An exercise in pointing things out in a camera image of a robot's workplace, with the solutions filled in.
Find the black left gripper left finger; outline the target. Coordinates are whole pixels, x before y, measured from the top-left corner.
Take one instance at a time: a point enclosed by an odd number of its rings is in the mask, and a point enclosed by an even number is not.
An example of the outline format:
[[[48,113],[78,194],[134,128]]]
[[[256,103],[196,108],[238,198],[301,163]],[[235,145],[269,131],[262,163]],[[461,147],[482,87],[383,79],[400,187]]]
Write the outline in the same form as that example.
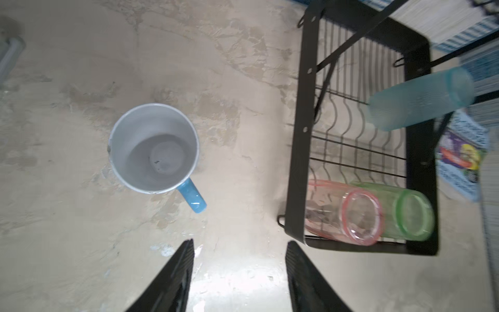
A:
[[[185,311],[194,268],[194,241],[185,240],[128,311]]]

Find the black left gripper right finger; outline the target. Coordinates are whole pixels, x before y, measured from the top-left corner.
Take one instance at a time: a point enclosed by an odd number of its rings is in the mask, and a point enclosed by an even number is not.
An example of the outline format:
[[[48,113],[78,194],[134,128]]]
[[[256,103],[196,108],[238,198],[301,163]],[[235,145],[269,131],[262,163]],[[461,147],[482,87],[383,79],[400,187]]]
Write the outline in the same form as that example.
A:
[[[350,311],[297,242],[287,244],[288,288],[294,312]]]

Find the pink translucent plastic cup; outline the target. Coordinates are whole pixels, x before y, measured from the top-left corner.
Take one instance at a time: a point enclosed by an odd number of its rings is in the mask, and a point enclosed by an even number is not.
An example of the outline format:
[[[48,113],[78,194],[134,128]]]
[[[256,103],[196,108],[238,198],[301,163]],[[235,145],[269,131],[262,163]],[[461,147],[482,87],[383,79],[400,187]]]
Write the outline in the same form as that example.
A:
[[[383,209],[373,193],[353,185],[310,179],[305,229],[324,239],[372,246],[383,232]]]

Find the green plastic cup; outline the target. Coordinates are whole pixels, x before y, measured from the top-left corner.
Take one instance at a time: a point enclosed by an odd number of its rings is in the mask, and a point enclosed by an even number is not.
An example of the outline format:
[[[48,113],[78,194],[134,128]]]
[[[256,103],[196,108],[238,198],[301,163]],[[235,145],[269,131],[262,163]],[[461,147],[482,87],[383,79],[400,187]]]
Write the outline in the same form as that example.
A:
[[[435,215],[421,192],[390,185],[353,182],[378,198],[384,216],[383,238],[425,241],[434,231]]]

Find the blue white ceramic mug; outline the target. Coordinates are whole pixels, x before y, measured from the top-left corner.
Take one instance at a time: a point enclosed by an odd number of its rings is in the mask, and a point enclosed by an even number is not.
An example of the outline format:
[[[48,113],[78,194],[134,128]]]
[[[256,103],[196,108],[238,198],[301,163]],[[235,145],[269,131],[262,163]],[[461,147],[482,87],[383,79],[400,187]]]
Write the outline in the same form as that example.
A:
[[[200,140],[193,123],[175,107],[148,103],[127,111],[115,123],[107,151],[126,187],[143,194],[178,190],[193,212],[206,209],[191,180]]]

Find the black wire dish rack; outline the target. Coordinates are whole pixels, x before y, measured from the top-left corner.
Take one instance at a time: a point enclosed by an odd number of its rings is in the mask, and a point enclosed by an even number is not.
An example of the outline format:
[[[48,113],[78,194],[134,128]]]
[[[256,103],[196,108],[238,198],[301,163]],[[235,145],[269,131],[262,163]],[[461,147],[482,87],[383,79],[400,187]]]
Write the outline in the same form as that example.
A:
[[[401,1],[376,10],[360,1],[307,1],[302,30],[291,171],[285,213],[286,234],[313,248],[435,256],[439,236],[418,243],[379,239],[354,246],[305,232],[305,177],[406,186],[427,196],[434,213],[437,167],[430,159],[438,134],[450,121],[424,122],[385,133],[367,126],[367,97],[397,82],[415,79],[453,57],[498,38],[493,31],[432,61],[423,35],[392,19]]]

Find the teal translucent plastic cup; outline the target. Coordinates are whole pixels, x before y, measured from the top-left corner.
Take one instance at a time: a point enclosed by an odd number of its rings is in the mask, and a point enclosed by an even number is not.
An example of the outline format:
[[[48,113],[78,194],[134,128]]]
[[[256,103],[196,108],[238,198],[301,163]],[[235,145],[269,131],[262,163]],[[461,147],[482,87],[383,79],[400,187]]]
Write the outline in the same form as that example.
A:
[[[455,67],[370,96],[367,120],[382,131],[393,131],[468,107],[474,100],[472,75],[462,67]]]

